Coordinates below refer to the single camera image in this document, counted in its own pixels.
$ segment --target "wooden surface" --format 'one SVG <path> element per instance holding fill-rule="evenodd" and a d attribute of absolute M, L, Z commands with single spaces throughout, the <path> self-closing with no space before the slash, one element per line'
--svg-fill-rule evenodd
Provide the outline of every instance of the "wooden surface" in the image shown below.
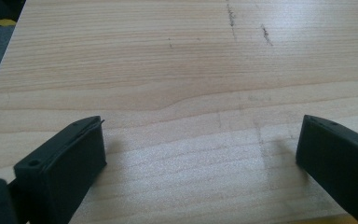
<path fill-rule="evenodd" d="M 331 217 L 318 217 L 308 220 L 289 222 L 288 224 L 357 224 L 356 219 L 350 215 L 340 215 Z"/>
<path fill-rule="evenodd" d="M 28 0 L 0 67 L 0 177 L 101 115 L 71 223 L 345 212 L 295 164 L 304 114 L 358 132 L 358 1 Z"/>

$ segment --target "scratch mark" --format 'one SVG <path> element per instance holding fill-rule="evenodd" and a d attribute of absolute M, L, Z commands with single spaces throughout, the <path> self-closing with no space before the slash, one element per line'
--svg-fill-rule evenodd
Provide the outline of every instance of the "scratch mark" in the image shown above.
<path fill-rule="evenodd" d="M 235 26 L 235 14 L 232 11 L 232 7 L 229 5 L 229 2 L 227 0 L 227 12 L 228 12 L 228 18 L 229 18 L 229 25 L 231 26 L 232 35 L 234 36 L 235 42 L 237 42 L 237 35 L 235 34 L 234 26 Z"/>
<path fill-rule="evenodd" d="M 255 7 L 257 7 L 257 9 L 260 9 L 260 7 L 258 6 L 258 4 L 255 2 L 255 1 L 253 1 L 254 2 L 254 4 L 255 4 Z"/>
<path fill-rule="evenodd" d="M 168 40 L 170 41 L 170 48 L 172 49 L 171 39 L 170 39 L 170 38 L 168 38 Z"/>
<path fill-rule="evenodd" d="M 264 33 L 264 38 L 266 39 L 267 41 L 267 45 L 270 45 L 270 46 L 274 46 L 271 42 L 271 40 L 269 39 L 269 32 L 267 32 L 267 28 L 264 26 L 264 24 L 261 24 L 261 29 L 263 30 L 263 33 Z"/>

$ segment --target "pencil mark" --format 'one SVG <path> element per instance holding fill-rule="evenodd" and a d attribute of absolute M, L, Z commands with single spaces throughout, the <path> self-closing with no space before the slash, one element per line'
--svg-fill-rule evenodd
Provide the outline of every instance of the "pencil mark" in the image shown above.
<path fill-rule="evenodd" d="M 248 95 L 248 100 L 250 101 L 258 101 L 258 102 L 265 102 L 265 101 L 271 101 L 270 95 Z"/>
<path fill-rule="evenodd" d="M 263 35 L 267 41 L 267 45 L 274 46 L 271 40 L 269 39 L 269 32 L 267 32 L 267 28 L 264 26 L 264 24 L 261 24 L 260 28 L 263 30 Z"/>
<path fill-rule="evenodd" d="M 293 120 L 296 120 L 296 113 L 294 113 L 292 111 L 288 111 L 286 113 L 286 128 L 289 133 L 290 139 L 298 138 L 298 135 L 294 134 L 294 132 L 293 132 L 293 126 L 292 126 Z"/>
<path fill-rule="evenodd" d="M 234 30 L 236 16 L 232 11 L 232 7 L 229 5 L 228 0 L 227 0 L 227 13 L 229 18 L 229 25 L 231 26 L 232 35 L 234 36 L 235 42 L 237 42 L 237 35 L 235 34 L 235 30 Z"/>
<path fill-rule="evenodd" d="M 172 49 L 171 39 L 168 38 L 168 40 L 170 41 L 170 49 Z"/>
<path fill-rule="evenodd" d="M 234 132 L 235 130 L 232 128 L 231 122 L 228 123 L 228 129 L 229 129 L 229 138 L 230 138 L 230 142 L 235 143 L 235 137 L 234 137 Z"/>
<path fill-rule="evenodd" d="M 219 122 L 219 129 L 222 128 L 222 119 L 220 118 L 220 112 L 217 112 L 217 121 Z"/>
<path fill-rule="evenodd" d="M 240 92 L 237 92 L 237 99 L 238 99 L 238 111 L 240 112 L 241 116 L 245 116 L 245 105 L 242 103 L 242 97 Z"/>
<path fill-rule="evenodd" d="M 257 142 L 260 147 L 260 153 L 263 158 L 263 163 L 264 163 L 264 166 L 267 167 L 266 161 L 265 161 L 265 157 L 267 156 L 267 150 L 265 149 L 265 146 L 264 146 L 264 139 L 263 139 L 263 135 L 261 133 L 260 124 L 255 119 L 253 119 L 252 122 L 255 126 L 255 136 L 257 138 Z"/>

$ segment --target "wood grain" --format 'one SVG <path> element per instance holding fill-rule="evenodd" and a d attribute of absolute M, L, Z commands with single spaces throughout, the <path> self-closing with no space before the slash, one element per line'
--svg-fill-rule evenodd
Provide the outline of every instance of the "wood grain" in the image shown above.
<path fill-rule="evenodd" d="M 72 223 L 344 214 L 296 167 L 304 114 L 358 132 L 358 1 L 28 0 L 0 66 L 0 177 L 101 115 L 108 166 Z"/>
<path fill-rule="evenodd" d="M 357 224 L 356 219 L 349 215 L 333 216 L 333 217 L 319 217 L 309 220 L 301 220 L 290 222 L 288 224 Z"/>

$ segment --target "clamp jaw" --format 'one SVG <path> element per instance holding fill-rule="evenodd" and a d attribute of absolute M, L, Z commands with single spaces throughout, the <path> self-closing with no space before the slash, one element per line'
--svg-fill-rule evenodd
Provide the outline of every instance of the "clamp jaw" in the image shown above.
<path fill-rule="evenodd" d="M 78 120 L 14 166 L 16 179 L 0 179 L 0 224 L 68 223 L 106 165 L 101 118 Z"/>
<path fill-rule="evenodd" d="M 358 133 L 306 115 L 296 162 L 358 220 Z"/>

